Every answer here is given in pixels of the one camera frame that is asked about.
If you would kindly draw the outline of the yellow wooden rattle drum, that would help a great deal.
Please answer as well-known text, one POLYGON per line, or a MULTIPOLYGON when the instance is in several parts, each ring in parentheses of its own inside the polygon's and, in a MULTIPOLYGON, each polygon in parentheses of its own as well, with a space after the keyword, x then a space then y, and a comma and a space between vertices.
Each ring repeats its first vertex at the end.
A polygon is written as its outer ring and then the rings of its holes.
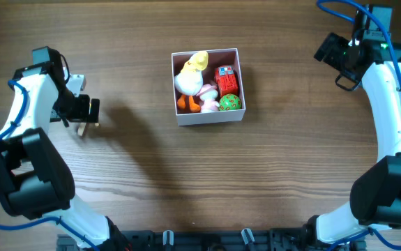
POLYGON ((89 128, 99 128, 100 124, 99 123, 86 123, 86 122, 81 122, 79 123, 77 127, 77 135, 79 137, 85 136, 89 128))

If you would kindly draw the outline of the white plush duck yellow hat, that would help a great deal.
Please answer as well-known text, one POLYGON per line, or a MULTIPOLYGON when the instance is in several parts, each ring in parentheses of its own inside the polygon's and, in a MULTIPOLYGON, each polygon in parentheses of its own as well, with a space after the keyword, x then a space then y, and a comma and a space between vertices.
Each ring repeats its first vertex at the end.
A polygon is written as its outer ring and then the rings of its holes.
POLYGON ((181 94, 176 101, 179 109, 188 108, 192 113, 201 111, 200 105, 195 102, 196 96, 203 87, 202 72, 209 62, 207 51, 194 53, 183 65, 180 73, 174 77, 174 87, 181 94))

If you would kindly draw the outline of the red toy fire truck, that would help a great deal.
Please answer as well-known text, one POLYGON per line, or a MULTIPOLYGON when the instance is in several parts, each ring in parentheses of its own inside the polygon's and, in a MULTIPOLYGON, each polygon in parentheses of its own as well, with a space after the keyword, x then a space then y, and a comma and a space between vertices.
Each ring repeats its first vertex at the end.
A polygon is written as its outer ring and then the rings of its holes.
POLYGON ((224 65, 216 68, 214 80, 218 85, 220 97, 227 94, 238 95, 239 86, 233 66, 224 65))

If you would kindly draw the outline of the green numbered ball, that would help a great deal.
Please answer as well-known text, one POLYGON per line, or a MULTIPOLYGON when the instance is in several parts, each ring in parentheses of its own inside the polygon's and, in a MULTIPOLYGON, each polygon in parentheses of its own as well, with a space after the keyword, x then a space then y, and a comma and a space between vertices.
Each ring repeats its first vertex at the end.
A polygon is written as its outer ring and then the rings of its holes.
POLYGON ((219 101, 220 111, 238 110, 242 108, 241 99, 235 94, 226 94, 219 101))

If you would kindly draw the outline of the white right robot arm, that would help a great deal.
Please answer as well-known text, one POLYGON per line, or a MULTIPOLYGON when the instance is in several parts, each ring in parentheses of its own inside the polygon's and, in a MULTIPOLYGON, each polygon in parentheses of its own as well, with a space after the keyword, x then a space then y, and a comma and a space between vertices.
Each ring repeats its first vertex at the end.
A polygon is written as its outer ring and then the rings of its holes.
POLYGON ((316 60, 366 92, 378 154, 354 182, 347 203, 307 223, 308 245, 332 250, 368 234, 401 229, 401 44, 391 40, 391 15, 389 6, 357 4, 351 38, 330 33, 315 53, 316 60))

